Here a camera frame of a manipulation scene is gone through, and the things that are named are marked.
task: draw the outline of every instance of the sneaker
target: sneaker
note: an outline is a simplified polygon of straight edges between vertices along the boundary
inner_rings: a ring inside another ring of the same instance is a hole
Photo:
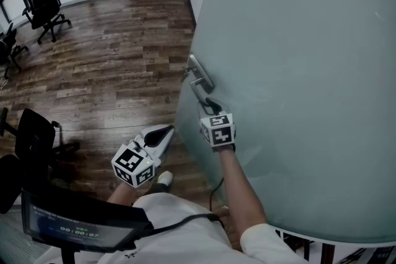
[[[169,171],[166,171],[163,172],[158,177],[157,183],[169,186],[170,184],[172,184],[172,181],[173,181],[173,174]]]

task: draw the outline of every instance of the digital display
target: digital display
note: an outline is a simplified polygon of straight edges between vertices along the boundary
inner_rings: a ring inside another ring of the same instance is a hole
[[[115,247],[133,229],[102,226],[65,218],[30,205],[31,231],[44,236],[62,239],[92,247]]]

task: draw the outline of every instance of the wooden floor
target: wooden floor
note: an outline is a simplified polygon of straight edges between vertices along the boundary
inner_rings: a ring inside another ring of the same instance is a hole
[[[0,107],[8,107],[15,127],[25,108],[60,122],[64,142],[79,141],[81,149],[62,163],[66,175],[52,175],[51,182],[106,200],[119,183],[110,161],[120,145],[147,125],[174,122],[191,14],[187,0],[95,0],[62,12],[72,28],[63,25],[56,43],[48,34],[37,45],[41,30],[30,24],[18,29],[18,44],[30,53],[17,60],[21,74],[9,72]],[[1,155],[13,150],[13,136],[0,138]],[[172,194],[208,207],[211,188],[178,137],[163,169],[174,173]],[[226,215],[217,202],[215,212]]]

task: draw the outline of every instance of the frosted glass door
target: frosted glass door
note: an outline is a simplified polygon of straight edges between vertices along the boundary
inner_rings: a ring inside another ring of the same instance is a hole
[[[204,0],[191,50],[234,115],[237,156],[271,224],[396,241],[395,4]],[[192,80],[176,125],[214,186],[222,174],[199,135]]]

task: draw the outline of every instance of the black office chair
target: black office chair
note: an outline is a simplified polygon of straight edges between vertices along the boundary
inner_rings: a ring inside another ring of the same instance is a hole
[[[61,0],[28,0],[30,8],[25,8],[23,15],[26,15],[30,23],[32,24],[32,29],[38,29],[43,27],[44,32],[40,35],[37,40],[38,44],[41,44],[41,39],[48,31],[51,30],[52,42],[56,42],[54,35],[54,26],[60,25],[62,23],[67,23],[71,26],[71,21],[65,19],[63,14],[58,14],[61,7]],[[32,12],[33,18],[30,18],[28,12]]]
[[[48,177],[48,165],[54,170],[59,170],[57,158],[65,154],[69,148],[74,151],[80,148],[78,142],[63,144],[62,138],[60,146],[54,147],[55,127],[60,128],[58,122],[49,122],[44,117],[31,109],[25,109],[19,121],[18,130],[7,123],[7,108],[3,108],[0,117],[0,135],[4,136],[4,131],[16,136],[15,154],[20,160],[24,169],[34,171],[33,177],[40,182],[45,182]]]
[[[24,49],[29,52],[29,49],[24,46],[21,48],[19,45],[16,45],[14,48],[14,44],[16,44],[17,40],[15,39],[17,36],[17,30],[12,29],[13,23],[10,24],[10,27],[8,28],[7,35],[3,38],[2,42],[5,45],[0,45],[0,64],[6,65],[6,71],[4,73],[4,78],[8,79],[7,73],[10,67],[11,61],[15,64],[15,66],[18,68],[18,71],[21,72],[22,68],[18,65],[18,63],[15,61],[15,58],[19,53],[21,53]]]

